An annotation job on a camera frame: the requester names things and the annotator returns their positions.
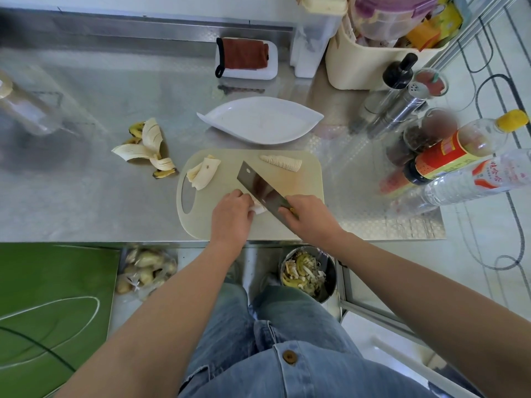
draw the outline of black loop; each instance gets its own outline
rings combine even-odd
[[[216,78],[221,78],[223,75],[223,72],[225,71],[225,49],[223,48],[223,39],[217,38],[216,44],[218,45],[219,49],[219,66],[216,67]]]

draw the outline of forearm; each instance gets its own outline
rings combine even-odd
[[[234,251],[209,245],[72,376],[62,397],[176,396]]]
[[[342,234],[330,254],[488,395],[500,395],[500,377],[513,380],[518,388],[531,376],[531,325],[525,319],[353,234]]]

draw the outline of plastic food container with purple lid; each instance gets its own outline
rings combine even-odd
[[[374,40],[396,40],[435,8],[437,0],[351,0],[350,13],[359,32]]]

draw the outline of cleaver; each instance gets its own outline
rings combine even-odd
[[[249,190],[254,198],[260,201],[260,203],[287,228],[289,227],[284,221],[282,215],[279,214],[278,208],[281,206],[288,208],[291,213],[298,218],[297,214],[295,213],[295,209],[289,205],[288,200],[282,197],[278,191],[271,187],[271,185],[264,180],[261,175],[256,173],[247,162],[243,161],[237,179],[247,190]]]

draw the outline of green panel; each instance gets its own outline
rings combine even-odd
[[[0,244],[0,327],[79,368],[107,338],[119,251]],[[0,329],[0,396],[41,398],[72,371],[34,343]]]

